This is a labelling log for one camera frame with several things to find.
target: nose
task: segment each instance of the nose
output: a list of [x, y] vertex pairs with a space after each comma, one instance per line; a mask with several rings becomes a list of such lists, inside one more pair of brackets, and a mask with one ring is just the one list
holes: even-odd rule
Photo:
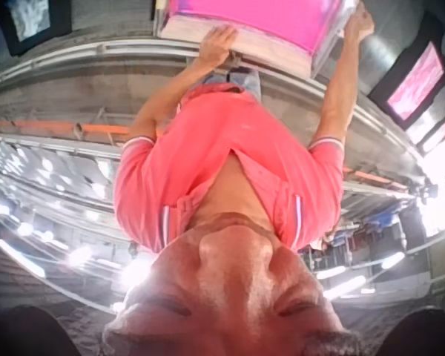
[[200, 242], [200, 287], [221, 311], [255, 316], [270, 301], [271, 242], [245, 226], [208, 234]]

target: hair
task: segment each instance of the hair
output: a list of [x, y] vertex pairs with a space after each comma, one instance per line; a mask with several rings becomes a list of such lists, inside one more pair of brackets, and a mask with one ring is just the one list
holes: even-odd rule
[[306, 341], [302, 356], [364, 356], [360, 336], [354, 332], [313, 334]]

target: white stripe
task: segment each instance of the white stripe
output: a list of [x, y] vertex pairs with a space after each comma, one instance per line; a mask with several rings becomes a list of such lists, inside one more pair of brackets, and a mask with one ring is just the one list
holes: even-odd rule
[[324, 142], [331, 142], [331, 143], [335, 143], [336, 145], [338, 145], [343, 151], [344, 151], [344, 145], [343, 143], [341, 143], [341, 141], [339, 139], [332, 139], [330, 137], [326, 137], [324, 139], [319, 139], [315, 142], [313, 142], [310, 147], [309, 150], [311, 150], [314, 146], [319, 145], [320, 143], [324, 143]]
[[298, 195], [295, 196], [295, 208], [297, 209], [297, 232], [295, 233], [294, 242], [291, 244], [292, 249], [297, 245], [300, 231], [302, 230], [302, 200]]
[[150, 139], [150, 138], [148, 138], [148, 137], [145, 137], [145, 136], [140, 136], [140, 137], [134, 137], [133, 139], [129, 139], [129, 140], [122, 146], [122, 150], [125, 150], [129, 145], [131, 145], [131, 144], [133, 144], [133, 143], [135, 143], [135, 142], [138, 142], [138, 141], [146, 141], [146, 142], [151, 143], [152, 145], [155, 145], [155, 142], [154, 142], [152, 139]]
[[163, 243], [165, 247], [168, 244], [168, 219], [170, 217], [170, 207], [163, 207], [163, 219], [162, 219], [162, 231], [163, 231]]

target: striped sleeve cuff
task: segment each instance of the striped sleeve cuff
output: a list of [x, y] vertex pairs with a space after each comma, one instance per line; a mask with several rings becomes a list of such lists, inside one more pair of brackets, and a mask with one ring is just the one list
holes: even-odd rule
[[155, 145], [155, 141], [153, 141], [151, 138], [146, 137], [146, 136], [139, 136], [139, 137], [134, 137], [133, 139], [129, 139], [123, 146], [122, 146], [122, 150], [125, 150], [128, 146], [134, 144], [135, 142], [148, 142], [151, 143], [152, 145]]
[[339, 148], [341, 148], [341, 150], [344, 151], [343, 143], [339, 139], [334, 139], [333, 137], [322, 137], [321, 139], [317, 139], [309, 146], [309, 150], [311, 150], [314, 146], [319, 145], [320, 143], [326, 143], [326, 142], [334, 143]]

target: man's right hand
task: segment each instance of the man's right hand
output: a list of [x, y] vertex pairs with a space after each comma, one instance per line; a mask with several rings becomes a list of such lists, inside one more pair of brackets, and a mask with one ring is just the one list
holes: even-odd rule
[[345, 39], [353, 39], [361, 42], [367, 36], [374, 33], [375, 25], [371, 14], [364, 7], [361, 1], [356, 8], [355, 13], [351, 15], [344, 30]]
[[237, 38], [237, 30], [229, 25], [214, 27], [200, 45], [198, 65], [209, 71], [219, 67], [229, 56], [229, 50]]

